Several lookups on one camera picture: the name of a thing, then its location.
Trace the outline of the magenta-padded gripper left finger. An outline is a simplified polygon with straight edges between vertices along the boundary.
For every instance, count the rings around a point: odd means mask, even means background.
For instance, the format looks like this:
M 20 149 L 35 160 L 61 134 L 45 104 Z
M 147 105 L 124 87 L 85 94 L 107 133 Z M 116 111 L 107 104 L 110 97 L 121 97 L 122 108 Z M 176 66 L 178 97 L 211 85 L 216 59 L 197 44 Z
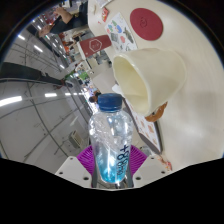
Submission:
M 97 174 L 92 147 L 88 146 L 77 156 L 69 156 L 56 175 L 84 188 L 95 187 Z

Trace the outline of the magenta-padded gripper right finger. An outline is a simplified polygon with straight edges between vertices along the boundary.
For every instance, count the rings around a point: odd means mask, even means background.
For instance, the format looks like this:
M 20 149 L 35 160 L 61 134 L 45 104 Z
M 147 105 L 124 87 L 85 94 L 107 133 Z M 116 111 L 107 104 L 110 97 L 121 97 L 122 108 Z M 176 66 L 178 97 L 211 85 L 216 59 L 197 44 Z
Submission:
M 129 187 L 140 188 L 171 173 L 171 163 L 160 155 L 147 156 L 135 146 L 131 147 L 127 172 Z

